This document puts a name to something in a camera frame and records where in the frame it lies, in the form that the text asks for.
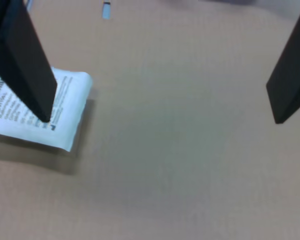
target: tan table surface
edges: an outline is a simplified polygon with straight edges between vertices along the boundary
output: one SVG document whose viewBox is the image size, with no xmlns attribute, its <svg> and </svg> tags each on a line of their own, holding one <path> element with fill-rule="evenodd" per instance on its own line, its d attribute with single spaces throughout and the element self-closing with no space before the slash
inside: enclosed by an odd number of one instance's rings
<svg viewBox="0 0 300 240">
<path fill-rule="evenodd" d="M 300 240 L 300 110 L 275 125 L 265 89 L 300 3 L 278 4 L 113 0 L 104 20 L 101 0 L 34 0 L 93 104 L 75 174 L 0 143 L 0 240 Z"/>
</svg>

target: small blue object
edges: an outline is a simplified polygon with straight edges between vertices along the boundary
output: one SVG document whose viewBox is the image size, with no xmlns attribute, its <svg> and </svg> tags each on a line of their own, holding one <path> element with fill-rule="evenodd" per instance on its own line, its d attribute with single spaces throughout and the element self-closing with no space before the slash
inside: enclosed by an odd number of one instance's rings
<svg viewBox="0 0 300 240">
<path fill-rule="evenodd" d="M 102 18 L 104 19 L 110 19 L 111 15 L 111 5 L 110 2 L 104 2 L 103 3 L 103 10 L 102 10 Z"/>
</svg>

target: beige tabletop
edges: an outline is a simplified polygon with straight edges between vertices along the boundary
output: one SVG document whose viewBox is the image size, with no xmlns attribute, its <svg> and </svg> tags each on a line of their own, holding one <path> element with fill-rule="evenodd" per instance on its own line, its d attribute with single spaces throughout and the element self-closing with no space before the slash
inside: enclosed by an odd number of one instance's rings
<svg viewBox="0 0 300 240">
<path fill-rule="evenodd" d="M 300 2 L 276 1 L 34 0 L 94 85 L 74 173 L 0 142 L 0 240 L 300 240 L 300 110 L 275 125 L 265 88 Z"/>
</svg>

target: white paper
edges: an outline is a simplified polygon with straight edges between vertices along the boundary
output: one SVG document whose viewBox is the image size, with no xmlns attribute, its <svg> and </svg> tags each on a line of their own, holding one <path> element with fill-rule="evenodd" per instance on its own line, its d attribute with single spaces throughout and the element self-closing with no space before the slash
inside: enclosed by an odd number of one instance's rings
<svg viewBox="0 0 300 240">
<path fill-rule="evenodd" d="M 41 122 L 0 79 L 0 134 L 70 152 L 93 81 L 85 72 L 52 71 L 57 90 L 49 123 Z"/>
</svg>

